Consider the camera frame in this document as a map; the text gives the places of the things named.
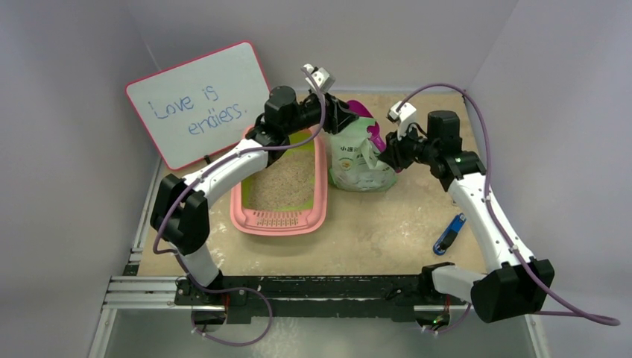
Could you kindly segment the green litter bag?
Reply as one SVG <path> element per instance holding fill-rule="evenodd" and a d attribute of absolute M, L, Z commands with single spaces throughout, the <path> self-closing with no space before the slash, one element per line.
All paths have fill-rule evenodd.
<path fill-rule="evenodd" d="M 367 130 L 376 121 L 358 120 L 340 134 L 326 135 L 329 183 L 351 192 L 383 192 L 396 183 L 396 172 L 379 161 Z"/>

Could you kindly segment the pink green litter box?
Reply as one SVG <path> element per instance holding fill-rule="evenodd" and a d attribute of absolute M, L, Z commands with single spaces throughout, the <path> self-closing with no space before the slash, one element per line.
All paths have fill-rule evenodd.
<path fill-rule="evenodd" d="M 296 236 L 317 230 L 326 217 L 328 196 L 326 151 L 320 138 L 288 151 L 310 151 L 315 154 L 315 188 L 310 207 L 298 210 L 264 211 L 245 207 L 244 179 L 231 190 L 230 218 L 233 225 L 243 233 L 257 236 Z"/>

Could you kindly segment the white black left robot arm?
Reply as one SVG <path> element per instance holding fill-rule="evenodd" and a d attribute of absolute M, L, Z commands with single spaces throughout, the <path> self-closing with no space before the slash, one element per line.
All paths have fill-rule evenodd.
<path fill-rule="evenodd" d="M 337 134 L 357 120 L 348 103 L 333 95 L 311 92 L 298 101 L 291 87 L 279 86 L 231 151 L 184 178 L 169 174 L 161 180 L 150 225 L 158 239 L 171 245 L 169 252 L 195 282 L 193 295 L 202 304 L 215 304 L 222 295 L 221 271 L 206 248 L 210 207 L 235 185 L 278 161 L 293 147 L 292 134 L 306 129 L 312 137 L 321 130 Z"/>

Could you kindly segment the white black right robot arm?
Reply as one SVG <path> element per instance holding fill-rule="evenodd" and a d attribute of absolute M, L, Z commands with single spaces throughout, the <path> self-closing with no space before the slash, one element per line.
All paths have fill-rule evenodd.
<path fill-rule="evenodd" d="M 386 136 L 379 159 L 397 171 L 412 163 L 429 166 L 461 208 L 487 270 L 479 274 L 453 263 L 425 266 L 418 284 L 420 297 L 435 304 L 446 295 L 454 296 L 471 304 L 486 323 L 540 311 L 554 268 L 549 260 L 536 259 L 521 241 L 506 242 L 488 210 L 495 201 L 485 187 L 487 170 L 477 153 L 462 148 L 458 115 L 449 110 L 430 112 L 424 134 L 418 132 L 415 110 L 393 109 L 387 118 L 397 129 Z"/>

